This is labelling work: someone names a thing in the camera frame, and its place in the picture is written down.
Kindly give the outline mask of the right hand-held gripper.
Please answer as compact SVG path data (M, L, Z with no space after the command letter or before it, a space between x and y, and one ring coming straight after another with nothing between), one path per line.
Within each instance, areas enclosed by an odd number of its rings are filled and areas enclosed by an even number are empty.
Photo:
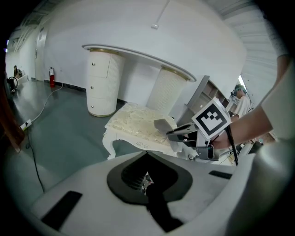
M184 141L189 147L208 147L231 122L229 113L217 98L213 98L191 120L189 124L167 132L168 139Z

